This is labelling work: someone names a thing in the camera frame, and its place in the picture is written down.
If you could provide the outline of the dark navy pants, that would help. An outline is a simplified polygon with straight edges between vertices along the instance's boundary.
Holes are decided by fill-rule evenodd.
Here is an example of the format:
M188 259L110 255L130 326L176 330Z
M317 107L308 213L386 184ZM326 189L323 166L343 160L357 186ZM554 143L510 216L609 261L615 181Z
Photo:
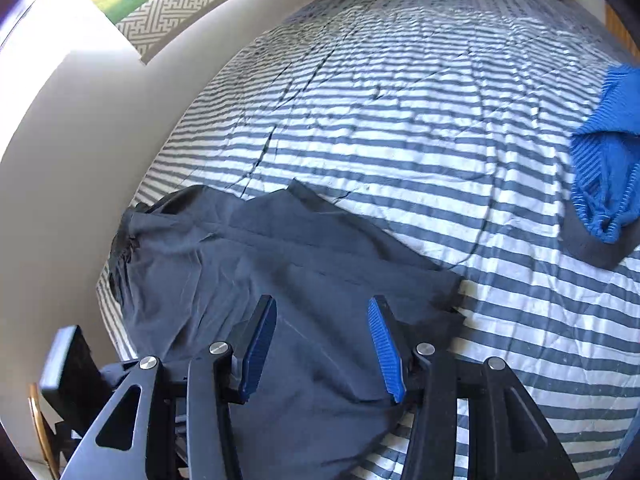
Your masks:
M296 181L251 200L191 186L130 208L108 267L132 345L166 362L228 339L261 296L276 300L257 390L231 411L247 479L344 479L396 427L373 296L436 347L463 324L457 274Z

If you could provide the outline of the wooden chair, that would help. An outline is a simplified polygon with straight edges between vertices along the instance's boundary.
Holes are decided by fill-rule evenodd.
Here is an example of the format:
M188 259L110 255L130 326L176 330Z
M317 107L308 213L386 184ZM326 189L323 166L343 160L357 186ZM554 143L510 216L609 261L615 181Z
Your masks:
M44 463L51 478L58 480L61 478L60 452L55 449L55 433L41 411L39 390L34 382L28 385L27 401Z

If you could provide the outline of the blue white striped bedspread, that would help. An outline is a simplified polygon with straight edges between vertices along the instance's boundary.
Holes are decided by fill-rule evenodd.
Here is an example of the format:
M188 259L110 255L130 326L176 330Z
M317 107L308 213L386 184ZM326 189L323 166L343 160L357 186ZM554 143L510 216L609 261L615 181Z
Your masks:
M639 249L575 255L570 138L629 60L565 0L316 0L224 66L126 210L296 181L457 274L460 332L436 347L408 323L416 390L344 479L605 479L639 411ZM119 393L142 405L182 369L194 478L227 456L245 478L228 340Z

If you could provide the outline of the blue knit sweater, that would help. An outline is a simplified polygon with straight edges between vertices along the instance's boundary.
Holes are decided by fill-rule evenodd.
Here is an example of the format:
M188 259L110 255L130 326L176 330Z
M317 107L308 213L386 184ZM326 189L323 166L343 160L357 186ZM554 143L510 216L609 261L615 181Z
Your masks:
M602 243L620 239L639 219L639 70L608 70L601 99L570 138L572 203L587 232Z

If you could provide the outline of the wooden slatted bench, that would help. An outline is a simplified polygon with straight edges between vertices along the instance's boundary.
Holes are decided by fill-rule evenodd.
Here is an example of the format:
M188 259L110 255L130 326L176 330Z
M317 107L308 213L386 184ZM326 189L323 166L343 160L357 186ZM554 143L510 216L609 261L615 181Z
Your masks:
M636 45L620 17L608 3L605 5L605 27L632 55L636 54Z

